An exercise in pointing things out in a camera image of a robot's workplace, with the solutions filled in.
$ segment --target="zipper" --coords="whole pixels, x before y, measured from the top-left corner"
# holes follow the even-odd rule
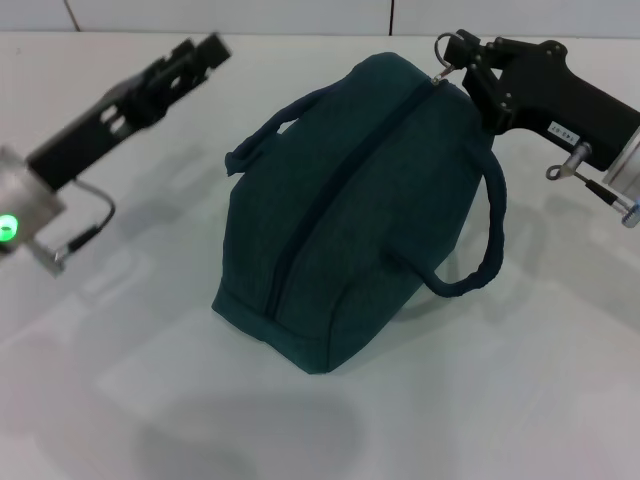
[[[333,200],[382,142],[436,90],[437,88],[428,80],[421,83],[404,102],[391,112],[378,127],[367,135],[367,137],[347,155],[333,172],[329,180],[324,184],[320,193],[309,207],[309,210],[307,210],[307,213],[298,224],[295,232],[282,252],[280,252],[273,271],[271,290],[269,291],[267,306],[265,308],[265,315],[267,317],[275,319],[293,262]]]

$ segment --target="green led light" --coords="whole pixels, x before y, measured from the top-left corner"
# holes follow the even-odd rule
[[[13,215],[0,215],[0,242],[9,242],[18,234],[18,219]]]

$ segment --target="white surface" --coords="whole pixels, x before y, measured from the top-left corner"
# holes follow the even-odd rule
[[[73,30],[63,0],[1,0],[0,30]]]
[[[638,18],[633,0],[399,0],[393,32],[639,38]]]
[[[3,140],[28,152],[181,40],[1,35]],[[637,479],[640,232],[579,182],[546,181],[565,154],[534,134],[495,145],[510,192],[499,278],[451,302],[420,292],[336,372],[307,376],[210,310],[225,152],[369,54],[437,67],[432,39],[227,41],[205,87],[88,172],[120,208],[64,276],[27,255],[2,265],[0,476]],[[577,74],[640,106],[636,65],[611,55],[640,42],[566,45]],[[50,242],[104,211],[64,193]],[[486,231],[481,192],[452,270],[477,266]]]
[[[71,0],[82,30],[386,35],[391,0]]]

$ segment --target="white wall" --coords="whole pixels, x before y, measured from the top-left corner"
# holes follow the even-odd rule
[[[391,0],[71,0],[83,30],[385,35]]]
[[[398,0],[394,34],[640,37],[637,0]]]
[[[73,30],[62,0],[0,0],[0,30]]]

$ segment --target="label sticker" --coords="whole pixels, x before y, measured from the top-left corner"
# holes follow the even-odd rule
[[[567,130],[562,125],[556,122],[551,122],[551,125],[549,125],[549,128],[548,128],[548,131],[553,133],[556,137],[563,139],[565,142],[570,143],[573,146],[575,146],[578,143],[578,140],[580,140],[579,135],[573,133],[571,130]]]

